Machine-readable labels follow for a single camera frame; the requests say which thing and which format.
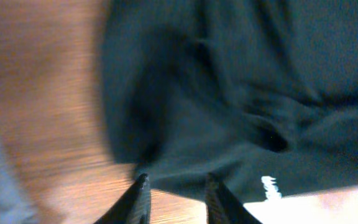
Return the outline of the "black polo shirt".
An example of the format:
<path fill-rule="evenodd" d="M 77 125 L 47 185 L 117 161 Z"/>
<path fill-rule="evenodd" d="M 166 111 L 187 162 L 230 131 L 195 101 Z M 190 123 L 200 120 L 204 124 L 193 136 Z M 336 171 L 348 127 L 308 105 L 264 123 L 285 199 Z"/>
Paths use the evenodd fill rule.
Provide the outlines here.
<path fill-rule="evenodd" d="M 358 185 L 358 0 L 113 1 L 101 75 L 112 156 L 155 189 Z"/>

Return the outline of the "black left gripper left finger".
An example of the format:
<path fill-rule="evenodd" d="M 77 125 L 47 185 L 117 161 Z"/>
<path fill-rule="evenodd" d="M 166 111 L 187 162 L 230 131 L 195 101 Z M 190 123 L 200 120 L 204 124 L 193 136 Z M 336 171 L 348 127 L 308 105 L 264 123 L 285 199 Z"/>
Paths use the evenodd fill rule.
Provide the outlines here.
<path fill-rule="evenodd" d="M 149 176 L 141 174 L 94 224 L 149 224 L 150 212 Z"/>

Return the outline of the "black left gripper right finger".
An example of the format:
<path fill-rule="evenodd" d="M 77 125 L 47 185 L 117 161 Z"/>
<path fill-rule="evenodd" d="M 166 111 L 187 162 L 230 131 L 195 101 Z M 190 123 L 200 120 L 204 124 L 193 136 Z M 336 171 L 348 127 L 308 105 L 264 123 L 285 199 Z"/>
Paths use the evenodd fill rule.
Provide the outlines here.
<path fill-rule="evenodd" d="M 262 224 L 214 174 L 206 176 L 207 224 Z"/>

